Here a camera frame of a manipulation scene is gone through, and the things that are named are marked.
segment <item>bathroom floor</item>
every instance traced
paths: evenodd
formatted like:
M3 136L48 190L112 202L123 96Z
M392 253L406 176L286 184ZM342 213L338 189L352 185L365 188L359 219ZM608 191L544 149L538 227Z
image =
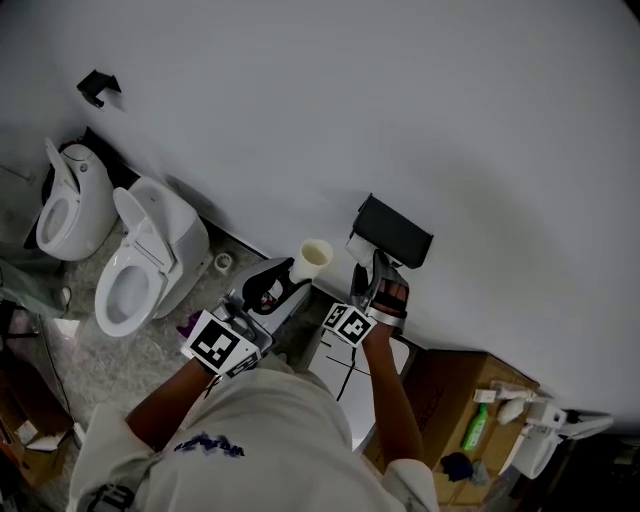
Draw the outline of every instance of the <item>bathroom floor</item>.
M100 274L122 239L118 222L105 243L90 258L66 264L64 281L72 290L69 311L62 319L48 319L39 325L37 317L26 312L14 316L11 332L40 331L37 338L9 340L9 347L38 368L60 402L65 400L51 369L46 341L55 369L64 387L71 413L85 429L98 403L107 403L123 413L175 373L186 358L180 353L183 339L176 326L187 323L189 315L212 308L240 270L261 260L217 228L210 227L211 252L227 252L234 258L229 275L223 276L211 265L185 300L166 317L154 320L124 338L111 338L98 326L94 294ZM309 303L275 334L280 350L289 354L292 364L305 354L311 335L328 312L333 299L313 289ZM63 474L38 490L43 503L54 511L67 504L69 482L78 457L71 445Z

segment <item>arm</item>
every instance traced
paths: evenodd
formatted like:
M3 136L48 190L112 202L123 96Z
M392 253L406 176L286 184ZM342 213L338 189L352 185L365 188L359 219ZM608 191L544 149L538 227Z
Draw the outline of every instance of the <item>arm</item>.
M418 423L393 362L389 344L392 331L388 325L379 323L362 343L371 372L376 428L386 465L397 459L422 460L423 456Z
M153 450L162 450L212 378L192 359L131 411L129 428Z

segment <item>white cup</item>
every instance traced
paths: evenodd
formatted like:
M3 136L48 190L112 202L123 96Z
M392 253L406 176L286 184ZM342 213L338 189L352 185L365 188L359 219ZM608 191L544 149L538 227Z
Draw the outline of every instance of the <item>white cup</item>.
M289 271L292 283L299 283L304 279L313 279L333 259L333 248L329 242L313 239L306 240L300 246L300 253L296 257Z

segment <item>green bottle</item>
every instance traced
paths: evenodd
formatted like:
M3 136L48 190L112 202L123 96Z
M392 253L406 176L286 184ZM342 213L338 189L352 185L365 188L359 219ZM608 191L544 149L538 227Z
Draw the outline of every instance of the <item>green bottle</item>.
M462 441L463 450L471 451L476 449L478 442L480 441L482 431L484 430L484 426L487 424L488 417L489 413L487 412L487 406L485 404L480 404L478 414L476 414L471 420L471 424L467 429L467 434L464 436L464 441Z

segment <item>white toilet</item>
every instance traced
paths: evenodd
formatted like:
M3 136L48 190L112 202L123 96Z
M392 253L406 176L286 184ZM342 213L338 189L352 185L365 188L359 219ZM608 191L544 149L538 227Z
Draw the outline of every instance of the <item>white toilet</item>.
M38 247L61 260L88 258L118 219L107 169L81 144L68 146L62 155L49 139L45 147L55 177L36 227Z
M142 177L113 199L127 231L100 276L95 310L102 330L121 337L169 314L212 257L198 214L164 185Z

